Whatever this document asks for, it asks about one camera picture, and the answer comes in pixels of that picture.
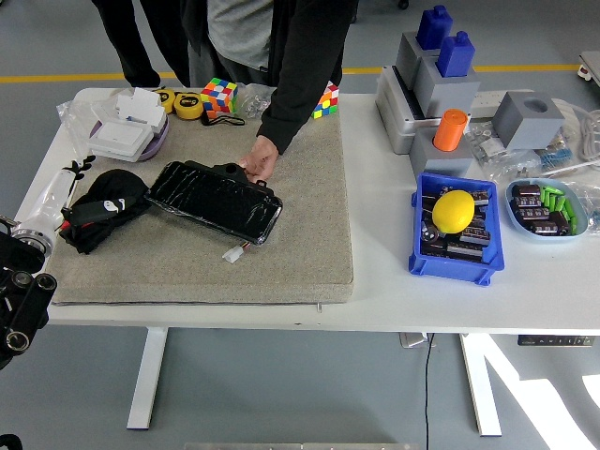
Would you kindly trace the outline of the person's hand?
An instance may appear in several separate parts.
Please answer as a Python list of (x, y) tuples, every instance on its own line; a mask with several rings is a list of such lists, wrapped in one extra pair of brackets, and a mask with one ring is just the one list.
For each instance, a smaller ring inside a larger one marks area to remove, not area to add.
[(259, 135), (249, 153), (238, 161), (250, 182), (268, 181), (278, 160), (278, 149), (268, 138)]

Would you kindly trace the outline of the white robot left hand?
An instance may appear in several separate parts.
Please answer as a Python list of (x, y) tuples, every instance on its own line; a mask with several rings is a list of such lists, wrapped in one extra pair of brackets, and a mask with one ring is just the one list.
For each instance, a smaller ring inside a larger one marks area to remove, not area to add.
[(61, 226), (64, 218), (62, 209), (65, 207), (76, 180), (84, 177), (84, 172), (92, 167), (96, 159), (94, 155), (85, 157), (82, 162), (71, 161), (70, 166), (62, 168), (55, 174), (51, 182), (39, 194), (32, 214), (21, 224), (17, 225), (12, 235), (54, 235)]

